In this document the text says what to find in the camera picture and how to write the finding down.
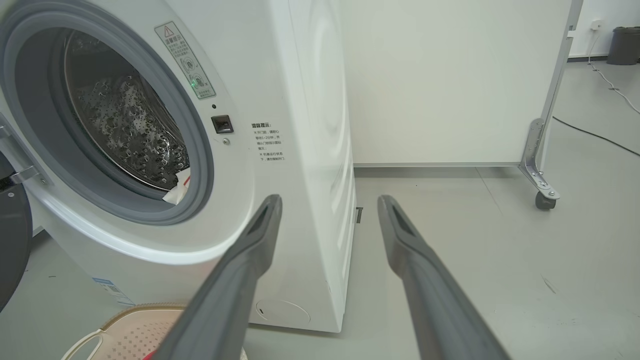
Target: plastic basket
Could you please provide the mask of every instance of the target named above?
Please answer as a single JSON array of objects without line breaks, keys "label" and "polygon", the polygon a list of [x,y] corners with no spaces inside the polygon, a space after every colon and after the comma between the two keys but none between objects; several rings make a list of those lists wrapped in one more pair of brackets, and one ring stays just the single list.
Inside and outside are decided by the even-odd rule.
[{"label": "plastic basket", "polygon": [[[143,360],[156,350],[183,310],[184,305],[173,303],[130,307],[80,339],[62,360],[70,360],[94,338],[99,339],[98,345],[87,360]],[[247,360],[244,349],[240,360]]]}]

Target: metal bracket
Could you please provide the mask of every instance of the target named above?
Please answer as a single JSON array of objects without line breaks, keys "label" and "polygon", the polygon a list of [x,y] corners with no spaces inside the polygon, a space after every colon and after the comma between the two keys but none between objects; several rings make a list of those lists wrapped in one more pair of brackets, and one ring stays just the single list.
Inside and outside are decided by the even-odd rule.
[{"label": "metal bracket", "polygon": [[31,179],[32,177],[38,175],[38,169],[36,169],[33,165],[20,172],[16,172],[14,175],[11,175],[9,179],[13,181],[15,184],[22,184],[23,182]]},{"label": "metal bracket", "polygon": [[13,174],[0,179],[0,192],[3,192],[13,186],[22,184],[23,182],[38,175],[38,169],[33,165],[20,172],[14,172]]},{"label": "metal bracket", "polygon": [[518,168],[524,173],[529,181],[538,188],[538,191],[548,199],[560,199],[560,195],[542,177],[542,171],[536,165],[536,155],[540,149],[540,143],[544,139],[545,121],[536,119],[531,122],[529,136],[526,147],[522,155],[522,161]]},{"label": "metal bracket", "polygon": [[36,177],[43,185],[53,184],[42,168],[38,166],[35,157],[26,150],[27,147],[15,136],[2,113],[0,113],[0,140],[2,140],[0,142],[0,151],[3,151],[4,155],[12,163],[20,164],[19,167],[24,167],[24,170],[7,177],[6,180],[20,184],[32,177]]}]

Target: concrete floor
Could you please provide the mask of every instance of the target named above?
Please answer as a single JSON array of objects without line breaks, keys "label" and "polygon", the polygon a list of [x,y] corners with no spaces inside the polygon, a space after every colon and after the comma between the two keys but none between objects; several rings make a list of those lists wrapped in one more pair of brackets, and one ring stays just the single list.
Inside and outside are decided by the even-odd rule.
[{"label": "concrete floor", "polygon": [[[640,65],[596,66],[640,105]],[[585,63],[571,63],[554,115],[640,152],[640,115]],[[387,266],[376,199],[393,195],[513,359],[640,357],[640,159],[554,122],[545,177],[556,209],[513,168],[358,169],[347,309],[340,334],[251,326],[252,360],[418,359],[400,280]],[[0,313],[7,359],[58,359],[118,312],[41,236]]]}]

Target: white washing machine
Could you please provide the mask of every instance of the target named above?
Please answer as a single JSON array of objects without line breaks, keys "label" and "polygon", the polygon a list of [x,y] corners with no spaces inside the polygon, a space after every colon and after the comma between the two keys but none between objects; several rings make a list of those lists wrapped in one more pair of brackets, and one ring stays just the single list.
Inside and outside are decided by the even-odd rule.
[{"label": "white washing machine", "polygon": [[[41,225],[105,294],[188,301],[277,193],[278,242],[250,321],[340,331],[355,189],[337,9],[0,5],[0,150]],[[186,195],[165,202],[187,168]]]}]

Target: gray trash can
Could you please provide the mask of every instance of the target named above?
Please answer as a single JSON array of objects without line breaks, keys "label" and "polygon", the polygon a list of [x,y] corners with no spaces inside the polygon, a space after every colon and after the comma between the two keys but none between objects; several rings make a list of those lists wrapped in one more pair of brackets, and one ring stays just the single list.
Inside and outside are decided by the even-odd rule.
[{"label": "gray trash can", "polygon": [[613,40],[607,57],[612,65],[633,65],[640,58],[640,27],[613,29]]}]

